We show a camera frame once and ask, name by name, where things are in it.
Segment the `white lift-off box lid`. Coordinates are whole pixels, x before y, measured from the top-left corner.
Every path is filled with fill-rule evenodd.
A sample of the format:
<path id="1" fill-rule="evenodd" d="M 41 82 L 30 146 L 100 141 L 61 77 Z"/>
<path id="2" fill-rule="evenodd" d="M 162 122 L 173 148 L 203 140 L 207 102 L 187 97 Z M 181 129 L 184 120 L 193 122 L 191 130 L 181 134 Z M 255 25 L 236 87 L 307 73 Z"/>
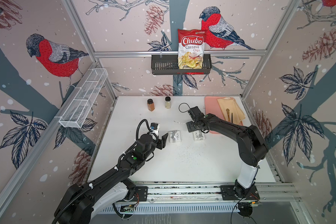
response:
<path id="1" fill-rule="evenodd" d="M 205 135 L 201 131 L 194 131 L 192 134 L 193 134 L 194 141 L 204 141 L 205 140 Z"/>

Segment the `white jewelry box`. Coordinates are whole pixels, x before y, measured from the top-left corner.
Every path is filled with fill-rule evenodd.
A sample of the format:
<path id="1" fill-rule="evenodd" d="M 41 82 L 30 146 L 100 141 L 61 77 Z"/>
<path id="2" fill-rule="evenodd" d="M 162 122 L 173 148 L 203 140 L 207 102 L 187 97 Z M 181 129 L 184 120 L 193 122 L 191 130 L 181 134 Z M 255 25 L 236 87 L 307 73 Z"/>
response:
<path id="1" fill-rule="evenodd" d="M 182 141 L 181 133 L 179 130 L 169 131 L 169 142 L 170 143 L 180 143 L 181 141 Z"/>

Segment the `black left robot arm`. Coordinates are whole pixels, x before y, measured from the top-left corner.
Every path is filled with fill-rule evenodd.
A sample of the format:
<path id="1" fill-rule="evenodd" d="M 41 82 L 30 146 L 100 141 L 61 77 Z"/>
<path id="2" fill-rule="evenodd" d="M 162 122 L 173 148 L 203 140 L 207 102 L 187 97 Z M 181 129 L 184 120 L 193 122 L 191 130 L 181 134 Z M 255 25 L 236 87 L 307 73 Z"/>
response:
<path id="1" fill-rule="evenodd" d="M 139 135 L 139 129 L 136 130 L 134 144 L 119 156 L 113 168 L 93 181 L 67 189 L 54 213 L 54 224 L 88 224 L 107 206 L 139 198 L 129 177 L 154 157 L 155 149 L 165 148 L 169 136 L 158 136 L 158 123 L 149 124 L 146 119 L 140 122 L 143 123 L 148 132 Z"/>

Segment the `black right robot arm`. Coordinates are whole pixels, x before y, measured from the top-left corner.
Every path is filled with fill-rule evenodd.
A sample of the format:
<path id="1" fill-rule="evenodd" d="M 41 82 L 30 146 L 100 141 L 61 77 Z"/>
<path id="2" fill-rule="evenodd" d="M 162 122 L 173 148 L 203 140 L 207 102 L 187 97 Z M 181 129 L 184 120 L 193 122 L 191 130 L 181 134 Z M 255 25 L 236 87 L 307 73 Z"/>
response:
<path id="1" fill-rule="evenodd" d="M 211 113 L 204 115 L 197 106 L 190 108 L 188 114 L 192 119 L 187 123 L 187 129 L 190 133 L 214 131 L 238 144 L 239 156 L 243 163 L 240 174 L 235 181 L 234 191 L 237 198 L 247 198 L 255 186 L 259 163 L 265 159 L 268 153 L 267 144 L 260 130 L 254 125 L 246 127 L 233 124 Z"/>

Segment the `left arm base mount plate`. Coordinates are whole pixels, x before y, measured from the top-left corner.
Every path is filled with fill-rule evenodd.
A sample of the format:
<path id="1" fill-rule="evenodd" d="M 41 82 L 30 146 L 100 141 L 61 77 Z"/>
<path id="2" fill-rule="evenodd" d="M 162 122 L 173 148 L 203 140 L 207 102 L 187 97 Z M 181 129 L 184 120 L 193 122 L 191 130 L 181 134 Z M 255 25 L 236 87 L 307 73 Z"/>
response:
<path id="1" fill-rule="evenodd" d="M 128 189 L 127 195 L 121 200 L 121 202 L 136 203 L 146 202 L 148 195 L 148 187 L 138 186 Z"/>

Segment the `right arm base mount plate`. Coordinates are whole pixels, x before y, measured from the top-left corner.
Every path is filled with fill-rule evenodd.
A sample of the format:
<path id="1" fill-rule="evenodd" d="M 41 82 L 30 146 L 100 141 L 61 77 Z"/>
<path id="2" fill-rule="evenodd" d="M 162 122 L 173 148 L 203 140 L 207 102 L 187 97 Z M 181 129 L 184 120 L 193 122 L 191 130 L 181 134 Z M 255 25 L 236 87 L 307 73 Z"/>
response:
<path id="1" fill-rule="evenodd" d="M 260 196 L 257 190 L 257 187 L 253 185 L 252 187 L 245 189 L 240 186 L 233 185 L 221 185 L 220 186 L 222 199 L 224 201 L 233 201 L 233 200 L 250 200 L 258 201 Z"/>

